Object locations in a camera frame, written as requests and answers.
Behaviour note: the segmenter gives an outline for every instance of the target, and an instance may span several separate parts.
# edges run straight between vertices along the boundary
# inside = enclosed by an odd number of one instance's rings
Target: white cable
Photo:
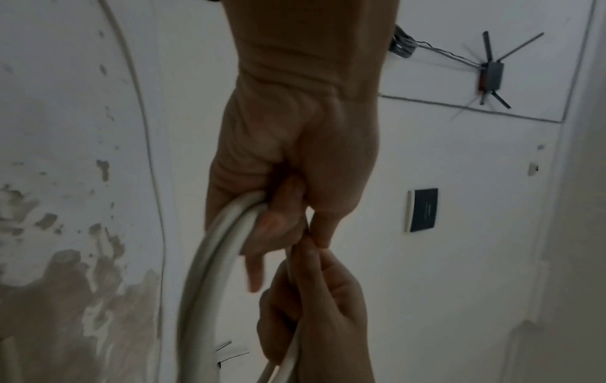
[[[265,194],[237,198],[217,216],[191,263],[181,297],[177,347],[180,383],[218,383],[215,324],[232,266],[256,218],[267,210]],[[299,358],[299,329],[271,383],[287,383]],[[268,383],[275,365],[267,364],[258,383]]]

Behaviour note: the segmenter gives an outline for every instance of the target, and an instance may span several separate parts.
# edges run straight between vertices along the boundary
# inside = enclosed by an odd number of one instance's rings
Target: hand
[[[299,293],[283,262],[259,303],[257,333],[265,356],[279,365],[301,321],[300,383],[374,383],[358,281],[309,237],[295,247],[290,262]]]
[[[310,233],[328,247],[354,210],[377,156],[377,89],[397,0],[223,0],[239,76],[210,169],[206,227],[237,196],[264,190],[242,253],[251,291],[263,255]]]

